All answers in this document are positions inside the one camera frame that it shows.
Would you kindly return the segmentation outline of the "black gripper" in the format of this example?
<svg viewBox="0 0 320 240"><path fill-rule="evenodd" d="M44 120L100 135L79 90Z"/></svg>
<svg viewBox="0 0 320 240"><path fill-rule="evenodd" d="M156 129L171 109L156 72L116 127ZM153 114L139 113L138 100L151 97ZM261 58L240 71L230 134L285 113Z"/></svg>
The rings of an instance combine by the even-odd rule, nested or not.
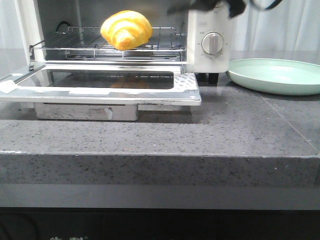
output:
<svg viewBox="0 0 320 240"><path fill-rule="evenodd" d="M175 3L168 7L166 13L175 14L189 10L211 11L220 2L220 0L195 0L191 3ZM229 18L243 14L246 9L246 3L243 0L226 0L225 2L228 4Z"/></svg>

